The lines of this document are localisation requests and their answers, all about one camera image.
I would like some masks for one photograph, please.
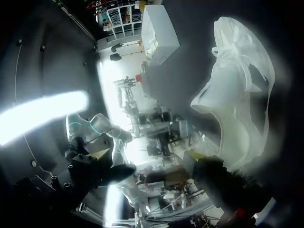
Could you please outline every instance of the bright light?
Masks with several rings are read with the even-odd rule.
[[[146,206],[146,209],[147,209],[147,211],[150,213],[151,212],[151,210],[150,210],[150,208],[148,207],[148,206]]]
[[[107,190],[104,207],[105,227],[112,227],[115,220],[120,218],[123,209],[122,202],[123,194],[115,185],[110,185]]]
[[[43,97],[13,107],[0,115],[0,144],[62,116],[83,111],[88,106],[86,93],[77,91]]]

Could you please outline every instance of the white sneaker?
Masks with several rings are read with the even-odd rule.
[[[200,113],[212,113],[220,123],[219,156],[230,170],[237,169],[263,153],[269,123],[268,103],[275,71],[264,46],[243,24],[221,17],[214,22],[217,57],[211,79],[191,102]],[[268,80],[268,102],[263,135],[250,116],[250,93],[262,92],[252,83],[249,66],[254,65]]]

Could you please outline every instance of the white surface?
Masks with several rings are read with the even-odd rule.
[[[163,5],[147,5],[143,12],[142,41],[151,58],[150,66],[159,66],[180,46],[174,27]]]

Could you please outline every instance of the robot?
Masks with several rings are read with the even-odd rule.
[[[74,147],[83,148],[84,144],[94,143],[99,136],[107,134],[113,138],[114,147],[112,151],[113,167],[124,164],[124,146],[132,141],[131,133],[119,126],[112,125],[101,113],[96,114],[91,121],[81,118],[78,114],[70,114],[66,117],[66,133],[69,143]],[[75,153],[66,154],[67,157],[76,156]],[[148,215],[148,200],[138,189],[133,176],[128,177],[117,186],[128,199],[131,207],[137,215],[142,218]]]

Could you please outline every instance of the wire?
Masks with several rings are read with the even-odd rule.
[[[18,57],[17,57],[17,62],[16,62],[16,70],[15,70],[15,101],[16,101],[16,105],[17,105],[17,69],[18,69],[18,62],[19,62],[19,56],[20,56],[20,51],[21,51],[21,47],[22,47],[22,44],[20,45],[20,48],[19,48],[19,52],[18,52]],[[23,134],[23,138],[28,146],[28,150],[30,151],[33,159],[35,160],[36,164],[38,164],[37,162],[37,159],[36,157],[34,156],[33,154],[33,151],[31,150],[29,144],[28,144],[28,141],[27,141],[27,138],[25,137],[25,134]],[[38,167],[43,171],[43,172],[46,172],[48,173],[49,175],[53,176],[53,174],[49,171],[46,171],[44,170],[40,165],[38,165]]]
[[[155,209],[155,210],[151,211],[150,213],[153,213],[153,212],[160,212],[160,211],[162,211],[162,210],[165,210],[166,208],[168,208],[169,206],[171,206],[172,203],[174,203],[175,201],[177,201],[180,197],[181,197],[181,195],[180,195],[178,198],[176,198],[176,199],[170,201],[169,205],[167,205],[166,207],[164,207],[164,208],[162,208],[162,209],[160,209],[160,207],[159,207],[159,208],[157,208],[157,209],[160,209],[160,210]]]
[[[209,219],[206,221],[205,225],[203,226],[203,228],[205,228],[205,226],[208,224],[209,222]]]

